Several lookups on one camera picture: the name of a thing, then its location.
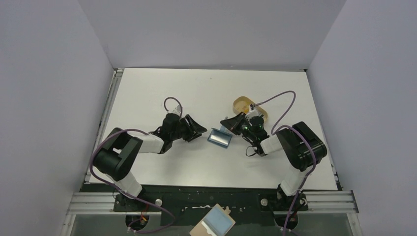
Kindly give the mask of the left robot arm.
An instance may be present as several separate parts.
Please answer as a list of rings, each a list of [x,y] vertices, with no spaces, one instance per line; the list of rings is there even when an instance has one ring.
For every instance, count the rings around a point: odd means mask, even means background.
[[[97,168],[110,179],[109,185],[134,199],[143,191],[131,172],[138,154],[164,154],[174,141],[191,142],[206,131],[190,115],[181,118],[175,113],[168,113],[160,127],[141,136],[131,135],[133,129],[114,128],[93,153],[90,168]]]

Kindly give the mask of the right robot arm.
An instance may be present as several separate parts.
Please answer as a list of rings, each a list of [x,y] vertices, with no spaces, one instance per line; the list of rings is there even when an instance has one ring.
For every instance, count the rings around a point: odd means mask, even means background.
[[[259,156],[284,151],[290,165],[277,190],[282,196],[295,196],[303,188],[308,175],[327,155],[327,148],[303,121],[293,126],[283,125],[270,135],[264,129],[264,121],[263,115],[249,118],[241,112],[220,121],[220,124],[233,134],[242,136]]]

